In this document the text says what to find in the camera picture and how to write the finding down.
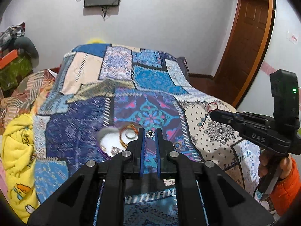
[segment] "amber bracelet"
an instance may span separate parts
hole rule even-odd
[[[120,143],[121,143],[121,145],[122,145],[122,147],[123,148],[127,148],[127,144],[125,143],[125,142],[123,142],[123,140],[121,139],[121,134],[122,134],[122,132],[124,131],[124,130],[126,130],[126,129],[132,129],[132,130],[134,130],[134,132],[138,135],[138,130],[135,128],[135,126],[133,125],[133,124],[130,124],[130,125],[128,125],[128,126],[126,126],[126,127],[124,127],[124,128],[122,128],[121,129],[121,131],[120,131],[120,133],[119,133],[119,140],[120,140]]]

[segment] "yellow plush blanket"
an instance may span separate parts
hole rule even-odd
[[[1,157],[6,171],[8,202],[16,214],[27,223],[38,207],[34,188],[34,135],[31,114],[13,119],[2,138]]]

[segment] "star-shaped jewelry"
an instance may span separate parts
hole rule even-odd
[[[152,139],[154,136],[155,136],[155,132],[152,131],[152,130],[148,130],[146,133],[145,133],[145,136],[149,139]]]

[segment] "brown wooden door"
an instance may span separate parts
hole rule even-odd
[[[267,41],[269,0],[239,0],[236,20],[214,81],[222,88],[222,100],[236,106],[256,69]]]

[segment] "person's arm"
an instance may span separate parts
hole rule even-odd
[[[259,160],[261,163],[258,171],[260,177],[267,174],[268,170],[266,165],[270,157],[270,153],[266,151],[260,155]],[[284,158],[280,163],[280,167],[283,170],[280,175],[280,179],[282,179],[282,181],[279,181],[275,185],[273,192],[270,194],[270,198],[274,204],[275,210],[280,216],[282,216],[289,208],[301,188],[301,181],[296,161],[291,158],[291,156]]]

